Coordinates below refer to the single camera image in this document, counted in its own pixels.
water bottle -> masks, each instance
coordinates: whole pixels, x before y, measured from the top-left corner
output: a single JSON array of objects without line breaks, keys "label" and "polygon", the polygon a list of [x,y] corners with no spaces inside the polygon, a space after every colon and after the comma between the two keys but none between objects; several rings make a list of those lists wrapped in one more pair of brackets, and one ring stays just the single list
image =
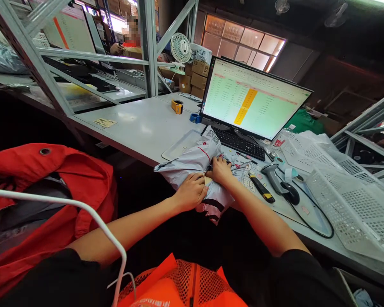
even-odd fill
[{"label": "water bottle", "polygon": [[293,130],[296,128],[295,125],[290,125],[288,128],[282,129],[279,134],[274,138],[272,142],[272,147],[280,147],[286,141],[286,136],[290,133],[293,133]]}]

black sleeve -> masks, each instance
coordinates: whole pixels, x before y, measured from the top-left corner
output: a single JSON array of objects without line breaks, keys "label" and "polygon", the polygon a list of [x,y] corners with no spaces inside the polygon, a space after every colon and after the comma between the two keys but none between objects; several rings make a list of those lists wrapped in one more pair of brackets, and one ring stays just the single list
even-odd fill
[{"label": "black sleeve", "polygon": [[346,306],[318,261],[298,249],[289,250],[273,260],[269,293],[273,307]]},{"label": "black sleeve", "polygon": [[0,299],[0,307],[102,306],[106,280],[97,262],[64,249],[41,261]]}]

hand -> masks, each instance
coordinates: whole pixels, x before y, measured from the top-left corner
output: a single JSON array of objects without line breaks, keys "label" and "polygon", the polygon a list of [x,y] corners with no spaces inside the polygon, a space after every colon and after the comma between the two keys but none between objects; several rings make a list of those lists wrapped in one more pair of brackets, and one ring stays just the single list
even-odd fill
[{"label": "hand", "polygon": [[202,173],[189,174],[185,181],[172,196],[172,200],[179,212],[195,209],[208,193]]},{"label": "hand", "polygon": [[230,168],[232,163],[227,163],[223,157],[213,157],[212,171],[207,171],[206,176],[225,186],[226,181],[234,178]]},{"label": "hand", "polygon": [[123,49],[118,43],[114,43],[110,48],[111,55],[122,55]]}]

white fan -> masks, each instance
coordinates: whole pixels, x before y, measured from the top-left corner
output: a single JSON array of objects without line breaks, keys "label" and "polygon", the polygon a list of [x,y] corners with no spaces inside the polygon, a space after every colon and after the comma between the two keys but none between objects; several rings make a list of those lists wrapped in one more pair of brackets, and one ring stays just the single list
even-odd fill
[{"label": "white fan", "polygon": [[191,45],[185,35],[182,33],[175,33],[174,36],[172,36],[171,52],[176,60],[176,62],[172,62],[175,64],[175,68],[171,68],[171,71],[184,75],[185,71],[180,68],[185,67],[184,63],[189,61],[192,53]]},{"label": "white fan", "polygon": [[274,8],[276,9],[276,15],[281,15],[286,13],[290,9],[290,4],[287,2],[288,0],[277,0],[274,4]]},{"label": "white fan", "polygon": [[340,27],[343,23],[346,22],[346,18],[343,16],[344,11],[349,5],[347,3],[343,3],[341,6],[337,7],[333,14],[326,19],[324,22],[324,26],[327,28],[337,28]]}]

white plastic basket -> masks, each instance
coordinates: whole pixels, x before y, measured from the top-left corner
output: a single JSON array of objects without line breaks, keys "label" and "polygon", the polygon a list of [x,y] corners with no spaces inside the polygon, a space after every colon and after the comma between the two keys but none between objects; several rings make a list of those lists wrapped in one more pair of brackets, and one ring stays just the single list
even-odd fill
[{"label": "white plastic basket", "polygon": [[343,154],[339,151],[327,150],[326,151],[347,173],[350,175],[364,180],[368,183],[377,183],[384,187],[384,183],[378,180],[374,175],[372,175],[368,170],[359,165],[351,157]]},{"label": "white plastic basket", "polygon": [[384,262],[384,191],[327,168],[315,168],[306,184],[344,247]]},{"label": "white plastic basket", "polygon": [[50,47],[50,43],[47,40],[47,36],[44,33],[39,32],[34,38],[33,38],[33,44],[36,47]]},{"label": "white plastic basket", "polygon": [[294,133],[285,133],[286,141],[280,147],[286,162],[311,173],[314,166],[334,167],[339,172],[343,168],[320,146],[313,141]]}]

